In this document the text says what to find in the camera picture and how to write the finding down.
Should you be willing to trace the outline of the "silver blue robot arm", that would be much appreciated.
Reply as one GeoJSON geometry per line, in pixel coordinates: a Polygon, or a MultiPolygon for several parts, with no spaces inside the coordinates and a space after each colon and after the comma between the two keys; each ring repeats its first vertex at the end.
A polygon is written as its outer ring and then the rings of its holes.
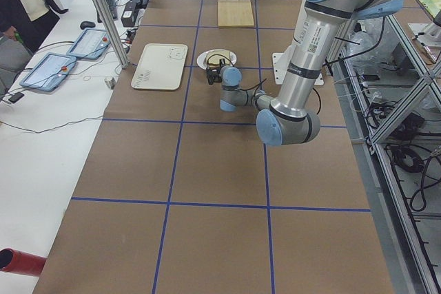
{"type": "Polygon", "coordinates": [[[256,129],[271,146],[307,143],[320,131],[320,119],[305,104],[319,77],[340,26],[350,19],[373,19],[398,12],[404,0],[305,0],[305,18],[296,26],[285,77],[277,97],[263,91],[240,88],[240,71],[224,65],[220,69],[220,108],[233,112],[238,106],[258,110],[256,129]]]}

